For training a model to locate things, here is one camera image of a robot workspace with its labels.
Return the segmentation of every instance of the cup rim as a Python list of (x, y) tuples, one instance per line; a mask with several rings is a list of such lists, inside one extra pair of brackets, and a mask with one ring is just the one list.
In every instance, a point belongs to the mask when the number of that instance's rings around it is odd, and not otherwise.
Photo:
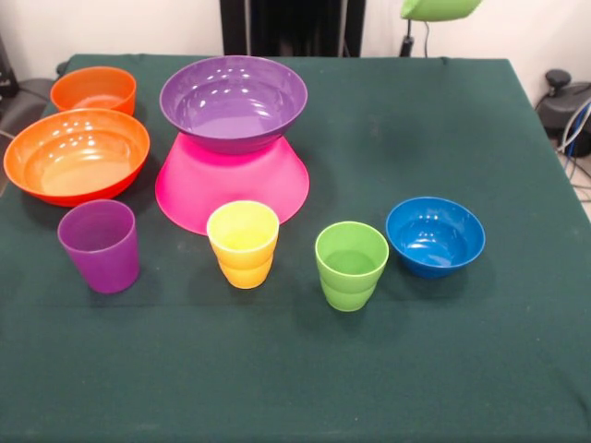
[[(265, 210), (269, 211), (272, 214), (272, 216), (273, 216), (273, 218), (275, 220), (275, 228), (273, 230), (273, 235), (263, 245), (260, 245), (260, 246), (257, 246), (257, 247), (253, 247), (251, 249), (232, 249), (231, 247), (226, 247), (224, 245), (221, 245), (211, 235), (210, 225), (211, 225), (211, 220), (213, 219), (213, 216), (218, 211), (223, 210), (224, 208), (226, 208), (228, 206), (232, 206), (232, 205), (234, 205), (236, 203), (254, 204), (254, 205), (257, 205), (257, 206), (260, 206), (260, 207), (264, 208)], [(207, 224), (205, 226), (205, 232), (206, 232), (208, 238), (210, 239), (210, 242), (212, 242), (216, 247), (219, 247), (223, 251), (231, 252), (233, 254), (248, 254), (248, 253), (260, 251), (261, 249), (264, 249), (265, 247), (267, 247), (268, 245), (270, 245), (277, 238), (277, 236), (279, 235), (279, 224), (280, 224), (279, 217), (277, 216), (277, 213), (270, 206), (267, 206), (264, 203), (261, 203), (261, 202), (259, 202), (257, 200), (234, 200), (234, 201), (229, 201), (228, 203), (224, 203), (222, 206), (218, 207), (218, 209), (216, 209), (214, 212), (211, 213), (211, 215), (207, 219)]]
[[(63, 223), (65, 222), (65, 220), (72, 217), (73, 214), (75, 214), (80, 209), (84, 210), (88, 206), (92, 206), (96, 203), (105, 203), (105, 202), (109, 203), (109, 204), (113, 204), (115, 206), (119, 206), (120, 208), (124, 209), (131, 217), (131, 226), (129, 227), (129, 230), (123, 236), (123, 238), (121, 238), (121, 240), (119, 240), (116, 243), (113, 243), (112, 245), (104, 247), (103, 249), (93, 249), (92, 251), (85, 251), (83, 249), (78, 249), (76, 247), (71, 246), (68, 242), (66, 242), (64, 240), (64, 237), (62, 235), (62, 229), (63, 229)], [(59, 239), (59, 242), (62, 244), (62, 246), (69, 251), (76, 252), (77, 254), (94, 255), (94, 254), (101, 254), (103, 252), (106, 252), (106, 251), (109, 251), (111, 249), (118, 247), (119, 245), (124, 243), (134, 233), (135, 230), (136, 230), (136, 215), (133, 213), (133, 210), (131, 210), (131, 208), (128, 205), (126, 205), (125, 203), (122, 203), (120, 201), (117, 201), (117, 200), (111, 200), (108, 198), (99, 198), (96, 200), (87, 201), (87, 202), (82, 203), (82, 204), (76, 206), (75, 208), (69, 210), (67, 212), (67, 214), (64, 217), (62, 217), (62, 220), (60, 220), (59, 224), (57, 225), (57, 238)]]
[[(365, 272), (363, 274), (347, 274), (345, 272), (340, 272), (340, 271), (334, 269), (332, 266), (327, 265), (326, 262), (320, 257), (320, 254), (319, 254), (319, 251), (318, 251), (318, 243), (319, 243), (320, 238), (329, 229), (334, 228), (335, 226), (342, 225), (342, 224), (353, 224), (353, 225), (357, 225), (357, 226), (362, 226), (364, 228), (369, 228), (371, 231), (373, 231), (374, 233), (376, 233), (380, 237), (381, 241), (386, 246), (386, 257), (382, 260), (382, 262), (380, 263), (380, 265), (377, 266), (374, 270), (371, 270), (370, 272)], [(386, 240), (386, 237), (384, 237), (383, 233), (381, 233), (380, 231), (378, 231), (373, 226), (371, 226), (369, 224), (366, 224), (366, 223), (362, 223), (361, 221), (349, 221), (349, 220), (346, 220), (346, 221), (338, 221), (336, 223), (330, 224), (326, 228), (324, 228), (322, 231), (320, 231), (320, 233), (316, 237), (316, 242), (314, 243), (314, 252), (316, 253), (316, 259), (320, 263), (322, 263), (322, 266), (326, 267), (331, 272), (334, 272), (335, 274), (340, 275), (340, 276), (343, 276), (343, 277), (362, 278), (362, 277), (367, 277), (367, 276), (369, 276), (371, 274), (374, 274), (374, 273), (378, 272), (380, 269), (383, 269), (386, 266), (386, 263), (388, 262), (388, 258), (390, 257), (390, 245), (388, 244), (388, 240)]]

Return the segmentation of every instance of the cup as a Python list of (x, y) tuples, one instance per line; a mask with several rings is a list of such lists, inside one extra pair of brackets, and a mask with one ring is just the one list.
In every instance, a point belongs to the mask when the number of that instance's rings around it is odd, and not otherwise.
[(207, 235), (226, 279), (239, 289), (261, 285), (273, 262), (279, 218), (258, 201), (237, 200), (218, 208)]
[(132, 210), (115, 200), (93, 200), (68, 212), (57, 237), (86, 283), (118, 293), (139, 276), (138, 235)]
[(365, 305), (390, 254), (384, 236), (357, 221), (341, 221), (325, 228), (316, 239), (315, 251), (326, 300), (343, 312)]

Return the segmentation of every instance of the bowl rim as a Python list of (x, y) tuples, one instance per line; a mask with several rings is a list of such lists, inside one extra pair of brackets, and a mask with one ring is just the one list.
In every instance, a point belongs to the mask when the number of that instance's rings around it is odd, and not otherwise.
[(119, 102), (117, 102), (109, 107), (103, 107), (103, 108), (99, 108), (99, 109), (114, 110), (116, 107), (121, 106), (123, 103), (132, 100), (138, 91), (138, 82), (136, 81), (136, 78), (133, 76), (133, 74), (131, 74), (129, 71), (126, 71), (125, 69), (123, 69), (121, 67), (117, 67), (117, 66), (87, 66), (87, 67), (81, 67), (79, 69), (74, 69), (73, 71), (70, 71), (70, 72), (64, 74), (62, 77), (60, 77), (58, 80), (55, 81), (55, 83), (52, 85), (52, 88), (49, 91), (49, 98), (50, 98), (52, 104), (61, 112), (71, 111), (73, 109), (84, 109), (84, 108), (68, 108), (68, 107), (62, 106), (61, 104), (58, 104), (57, 101), (55, 100), (55, 97), (54, 97), (55, 88), (62, 85), (65, 79), (72, 79), (72, 78), (78, 77), (80, 75), (91, 73), (92, 71), (104, 70), (104, 69), (117, 72), (119, 74), (122, 74), (127, 79), (131, 79), (131, 83), (133, 85), (133, 88), (132, 88), (131, 92), (124, 99), (121, 99)]
[[(168, 115), (168, 113), (164, 111), (164, 107), (163, 107), (164, 90), (166, 89), (166, 87), (168, 86), (168, 84), (171, 81), (173, 81), (174, 78), (176, 78), (177, 76), (181, 75), (185, 71), (193, 68), (193, 66), (204, 64), (204, 63), (210, 62), (211, 60), (219, 60), (219, 59), (256, 60), (257, 62), (267, 63), (267, 64), (270, 64), (270, 65), (278, 66), (281, 69), (284, 69), (285, 71), (288, 71), (288, 72), (292, 73), (294, 75), (296, 81), (302, 86), (303, 91), (304, 91), (304, 100), (302, 101), (301, 107), (294, 112), (294, 115), (288, 121), (283, 122), (280, 125), (277, 125), (274, 128), (272, 128), (270, 130), (267, 130), (267, 131), (265, 131), (263, 133), (257, 134), (256, 136), (248, 136), (248, 137), (214, 137), (213, 138), (213, 137), (208, 137), (208, 136), (202, 136), (201, 134), (197, 134), (195, 132), (192, 132), (192, 131), (187, 130), (184, 127), (181, 127), (181, 125), (179, 125), (175, 121), (173, 121), (173, 119)], [(160, 89), (160, 97), (159, 97), (160, 110), (163, 113), (164, 118), (166, 118), (166, 120), (168, 120), (168, 122), (172, 126), (174, 126), (175, 128), (177, 128), (180, 132), (183, 132), (184, 134), (188, 134), (190, 136), (201, 138), (201, 139), (204, 139), (204, 140), (216, 140), (216, 141), (251, 140), (251, 139), (263, 138), (263, 137), (271, 136), (271, 135), (277, 133), (277, 131), (280, 128), (285, 127), (285, 126), (290, 126), (297, 119), (297, 117), (302, 114), (302, 112), (306, 108), (306, 104), (307, 103), (308, 103), (308, 88), (306, 87), (306, 82), (291, 67), (286, 66), (283, 63), (276, 62), (276, 61), (271, 60), (271, 59), (266, 58), (266, 57), (259, 57), (259, 56), (254, 56), (254, 55), (218, 55), (218, 56), (213, 56), (213, 57), (206, 57), (206, 58), (203, 58), (203, 59), (198, 60), (196, 62), (190, 63), (190, 64), (188, 64), (186, 66), (183, 66), (180, 69), (178, 69), (177, 71), (175, 71), (164, 82), (162, 88)]]
[[(397, 211), (399, 208), (401, 208), (403, 205), (406, 205), (408, 203), (410, 203), (411, 201), (415, 201), (415, 200), (437, 200), (437, 201), (443, 201), (446, 203), (450, 203), (452, 205), (454, 205), (456, 208), (459, 208), (465, 212), (467, 212), (469, 215), (471, 215), (474, 220), (476, 220), (476, 225), (478, 226), (478, 228), (480, 229), (480, 232), (482, 233), (482, 244), (480, 245), (480, 248), (477, 250), (477, 252), (470, 258), (460, 262), (460, 263), (456, 263), (454, 265), (450, 265), (450, 266), (444, 266), (444, 265), (429, 265), (427, 263), (424, 263), (422, 261), (418, 261), (415, 260), (412, 257), (409, 257), (402, 249), (400, 249), (398, 247), (398, 245), (396, 244), (396, 242), (394, 242), (392, 240), (392, 236), (391, 236), (391, 231), (390, 231), (390, 218), (393, 216), (394, 212)], [(486, 232), (484, 230), (484, 226), (482, 225), (482, 222), (480, 221), (480, 219), (474, 214), (474, 212), (472, 212), (471, 210), (469, 210), (467, 207), (461, 205), (460, 203), (450, 200), (448, 198), (442, 198), (442, 197), (434, 197), (434, 196), (422, 196), (422, 197), (413, 197), (413, 198), (408, 198), (404, 201), (401, 201), (400, 203), (398, 203), (396, 206), (394, 206), (394, 208), (392, 208), (392, 210), (390, 211), (390, 213), (388, 214), (388, 217), (386, 218), (386, 236), (388, 237), (388, 241), (390, 242), (390, 244), (392, 245), (392, 247), (396, 250), (396, 252), (401, 255), (402, 257), (404, 257), (405, 259), (412, 261), (413, 263), (416, 263), (417, 265), (420, 266), (424, 266), (426, 268), (430, 268), (430, 269), (459, 269), (462, 268), (470, 263), (472, 263), (474, 260), (476, 260), (478, 258), (478, 256), (480, 256), (480, 254), (482, 253), (482, 251), (484, 250), (484, 247), (487, 243), (487, 235)]]
[[(84, 113), (123, 116), (123, 118), (126, 120), (132, 120), (133, 125), (136, 126), (137, 129), (141, 132), (141, 135), (143, 137), (145, 137), (146, 141), (148, 142), (147, 143), (148, 147), (145, 149), (145, 152), (143, 153), (143, 156), (140, 159), (140, 161), (138, 162), (138, 164), (133, 168), (133, 170), (129, 174), (127, 174), (126, 176), (122, 177), (121, 179), (119, 179), (115, 182), (112, 182), (108, 186), (103, 186), (99, 189), (93, 189), (91, 191), (84, 192), (82, 194), (67, 194), (67, 195), (47, 194), (46, 192), (43, 192), (41, 190), (33, 189), (30, 186), (22, 183), (20, 180), (15, 179), (14, 175), (11, 173), (11, 168), (9, 168), (7, 166), (7, 164), (8, 164), (8, 158), (13, 157), (13, 155), (14, 155), (14, 154), (12, 154), (12, 151), (15, 149), (14, 147), (15, 147), (16, 142), (18, 140), (26, 137), (29, 134), (29, 132), (33, 130), (33, 128), (44, 124), (48, 120), (53, 120), (53, 119), (56, 119), (56, 118), (63, 116), (63, 115), (84, 114)], [(144, 164), (144, 162), (148, 159), (148, 156), (150, 155), (150, 144), (151, 144), (150, 133), (148, 132), (148, 129), (146, 128), (146, 126), (143, 125), (139, 120), (137, 120), (136, 118), (134, 118), (133, 116), (131, 116), (129, 114), (123, 113), (121, 111), (116, 111), (114, 109), (106, 109), (106, 108), (76, 108), (76, 109), (70, 109), (68, 111), (63, 111), (60, 113), (54, 113), (54, 114), (47, 115), (44, 118), (37, 120), (35, 123), (27, 126), (25, 129), (20, 131), (17, 134), (17, 136), (13, 140), (10, 141), (10, 144), (8, 144), (8, 147), (6, 148), (6, 151), (4, 153), (3, 166), (4, 166), (4, 171), (6, 173), (6, 177), (8, 178), (8, 180), (10, 180), (10, 182), (14, 186), (16, 186), (16, 187), (20, 188), (21, 190), (23, 190), (29, 194), (32, 194), (34, 196), (37, 196), (40, 198), (51, 198), (51, 199), (84, 198), (85, 196), (93, 195), (93, 194), (95, 194), (97, 192), (101, 192), (105, 189), (110, 189), (111, 187), (116, 186), (119, 183), (125, 181), (130, 175), (133, 175), (135, 172), (137, 172), (138, 169), (140, 169), (142, 167), (142, 165)]]

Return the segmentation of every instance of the black stand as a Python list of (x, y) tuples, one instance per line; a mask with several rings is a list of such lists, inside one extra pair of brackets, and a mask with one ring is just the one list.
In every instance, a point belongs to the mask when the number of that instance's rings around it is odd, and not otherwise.
[[(15, 136), (41, 117), (49, 101), (54, 82), (49, 78), (35, 78), (17, 82), (8, 54), (0, 37), (0, 129)], [(0, 158), (10, 139), (0, 134)], [(0, 168), (0, 197), (6, 187), (4, 168)]]

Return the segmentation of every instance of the bowl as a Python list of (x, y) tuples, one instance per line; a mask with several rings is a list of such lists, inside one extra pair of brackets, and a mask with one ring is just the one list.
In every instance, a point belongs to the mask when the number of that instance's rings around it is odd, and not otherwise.
[(93, 66), (72, 71), (52, 86), (51, 100), (59, 111), (104, 108), (133, 115), (136, 80), (118, 67)]
[(123, 192), (149, 150), (148, 131), (135, 118), (108, 109), (75, 109), (20, 132), (6, 149), (4, 167), (23, 191), (74, 207)]
[(186, 66), (164, 84), (160, 106), (180, 132), (224, 154), (264, 149), (306, 106), (304, 81), (287, 66), (246, 55)]
[(156, 201), (172, 222), (205, 235), (210, 215), (235, 200), (269, 206), (283, 223), (302, 207), (309, 188), (308, 170), (285, 138), (264, 150), (225, 155), (178, 134), (156, 178)]
[(484, 249), (482, 224), (445, 198), (420, 197), (396, 206), (386, 234), (406, 267), (419, 277), (444, 277), (474, 261)]

